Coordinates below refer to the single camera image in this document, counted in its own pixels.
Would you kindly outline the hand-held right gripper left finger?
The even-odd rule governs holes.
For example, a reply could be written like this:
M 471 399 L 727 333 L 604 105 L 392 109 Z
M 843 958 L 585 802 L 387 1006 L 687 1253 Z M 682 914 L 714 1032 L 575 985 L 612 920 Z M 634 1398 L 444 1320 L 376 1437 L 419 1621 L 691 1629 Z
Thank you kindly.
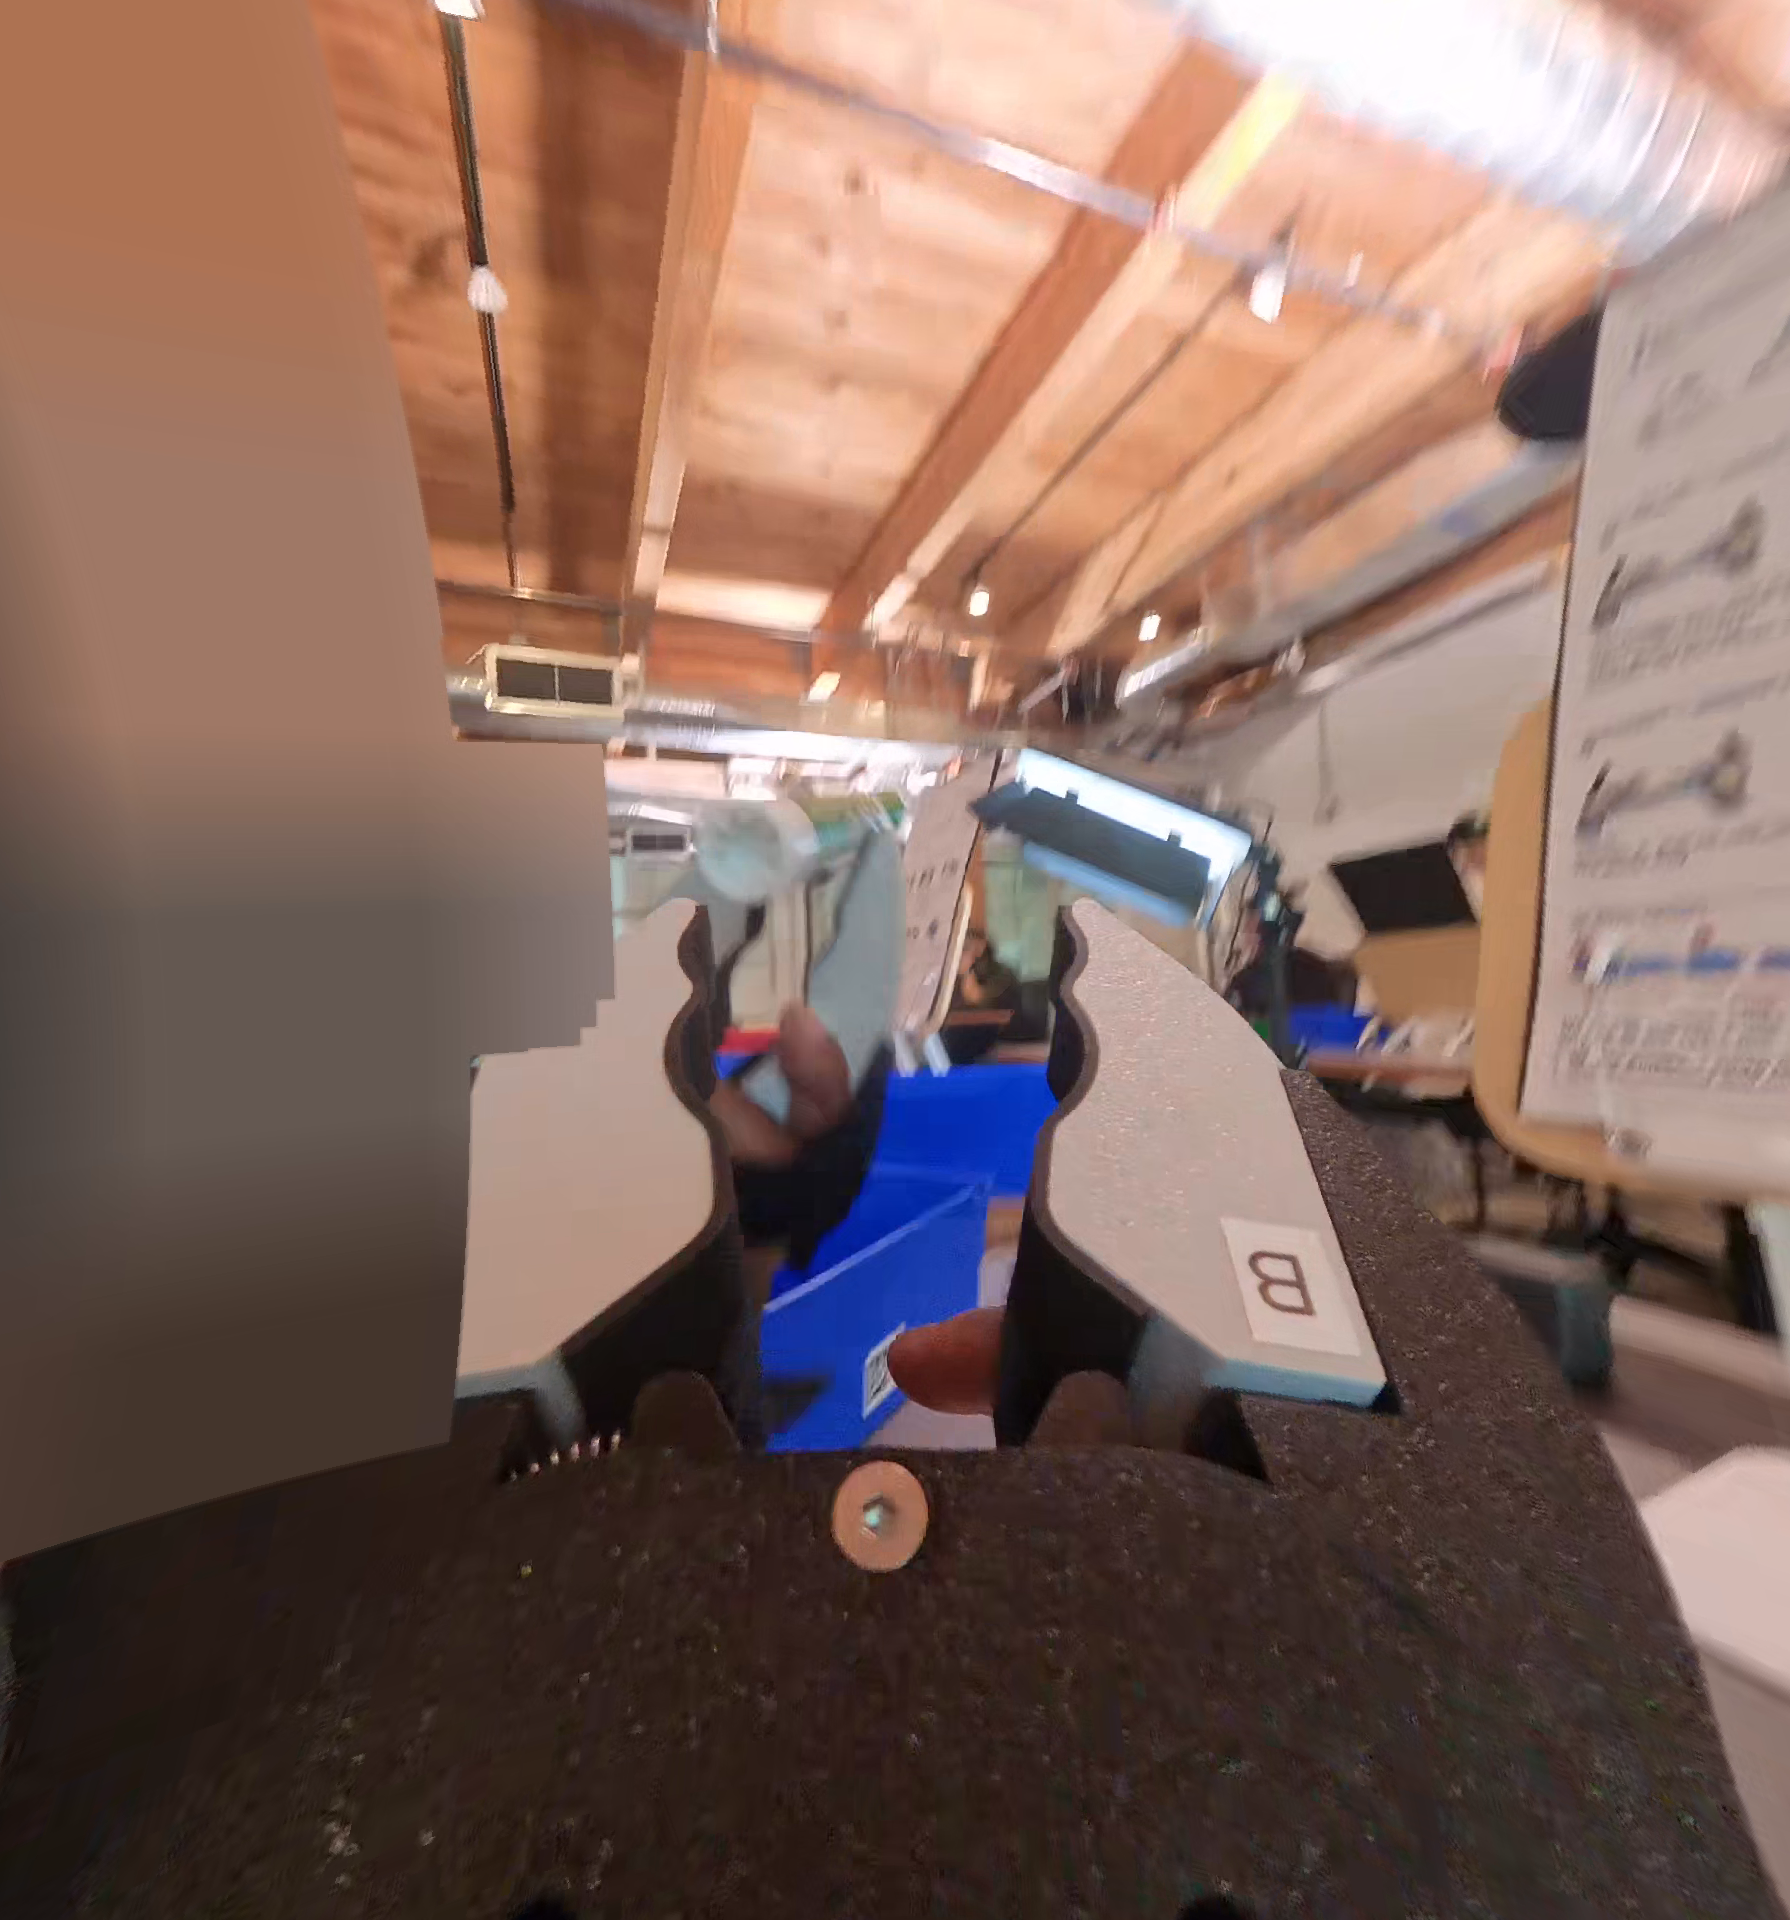
M 510 1454 L 740 1454 L 756 1328 L 709 909 L 655 907 L 615 984 L 578 1044 L 474 1068 L 455 1410 L 508 1407 Z

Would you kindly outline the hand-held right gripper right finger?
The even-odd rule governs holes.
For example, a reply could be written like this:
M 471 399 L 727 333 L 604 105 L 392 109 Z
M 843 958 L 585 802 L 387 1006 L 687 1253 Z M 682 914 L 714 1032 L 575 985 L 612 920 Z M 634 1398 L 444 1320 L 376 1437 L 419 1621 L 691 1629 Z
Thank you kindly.
M 1390 1410 L 1284 1068 L 1092 899 L 1058 914 L 1048 1076 L 1000 1336 L 1003 1445 L 1083 1375 L 1116 1381 L 1134 1441 L 1167 1450 L 1248 1396 Z

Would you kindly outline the person's left hand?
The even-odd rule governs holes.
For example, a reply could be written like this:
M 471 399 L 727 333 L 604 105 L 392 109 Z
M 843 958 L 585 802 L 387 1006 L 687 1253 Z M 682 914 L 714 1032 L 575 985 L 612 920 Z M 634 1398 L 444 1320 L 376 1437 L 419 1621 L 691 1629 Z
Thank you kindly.
M 788 1002 L 763 1066 L 718 1081 L 711 1112 L 736 1167 L 780 1170 L 834 1133 L 854 1102 L 841 1044 L 815 1010 Z

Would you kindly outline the person's right hand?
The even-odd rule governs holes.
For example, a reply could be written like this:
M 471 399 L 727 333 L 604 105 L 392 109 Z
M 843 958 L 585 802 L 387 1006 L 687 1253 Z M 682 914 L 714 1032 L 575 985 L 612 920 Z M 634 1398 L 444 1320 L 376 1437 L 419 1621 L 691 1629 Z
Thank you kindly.
M 889 1378 L 912 1404 L 949 1417 L 992 1417 L 1000 1378 L 1003 1307 L 900 1333 L 887 1348 Z

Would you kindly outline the poster stand with sheets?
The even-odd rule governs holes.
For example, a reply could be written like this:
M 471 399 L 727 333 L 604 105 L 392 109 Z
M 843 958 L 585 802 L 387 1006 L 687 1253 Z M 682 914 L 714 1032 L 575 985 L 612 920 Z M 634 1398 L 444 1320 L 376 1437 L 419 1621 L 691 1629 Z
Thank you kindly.
M 968 877 L 981 825 L 976 804 L 995 786 L 999 755 L 968 756 L 934 781 L 908 811 L 906 953 L 893 1030 L 921 1052 L 945 1019 L 968 924 Z

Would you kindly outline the studio light panel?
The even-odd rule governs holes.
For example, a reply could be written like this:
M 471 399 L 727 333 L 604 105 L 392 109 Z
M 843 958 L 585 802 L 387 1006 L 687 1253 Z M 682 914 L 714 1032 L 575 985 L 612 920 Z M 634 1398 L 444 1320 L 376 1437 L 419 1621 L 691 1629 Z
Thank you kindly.
M 970 813 L 1077 892 L 1170 925 L 1209 924 L 1257 847 L 1248 827 L 1040 749 L 1014 752 Z

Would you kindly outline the black and brown flag panel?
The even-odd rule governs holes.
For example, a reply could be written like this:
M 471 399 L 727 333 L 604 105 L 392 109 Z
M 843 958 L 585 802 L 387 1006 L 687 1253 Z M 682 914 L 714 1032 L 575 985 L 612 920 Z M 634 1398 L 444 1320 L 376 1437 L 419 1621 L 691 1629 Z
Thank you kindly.
M 1359 928 L 1352 964 L 1377 1019 L 1473 1012 L 1481 909 L 1443 842 L 1330 862 L 1326 875 Z

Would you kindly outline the instruction sheet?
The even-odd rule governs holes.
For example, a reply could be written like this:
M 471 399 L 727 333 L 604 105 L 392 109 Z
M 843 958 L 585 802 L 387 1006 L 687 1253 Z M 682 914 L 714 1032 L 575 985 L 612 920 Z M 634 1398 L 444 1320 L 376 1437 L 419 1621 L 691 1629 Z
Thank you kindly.
M 1521 1112 L 1790 1200 L 1790 176 L 1603 307 Z

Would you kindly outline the white metal stand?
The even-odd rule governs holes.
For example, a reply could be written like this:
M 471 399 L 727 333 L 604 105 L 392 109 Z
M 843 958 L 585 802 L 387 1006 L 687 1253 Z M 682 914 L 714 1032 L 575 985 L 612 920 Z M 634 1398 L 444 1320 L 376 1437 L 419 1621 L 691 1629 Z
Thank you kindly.
M 1790 1373 L 1790 1209 L 1753 1204 Z M 1703 1664 L 1753 1839 L 1790 1915 L 1790 1452 L 1738 1447 L 1654 1494 L 1642 1518 Z

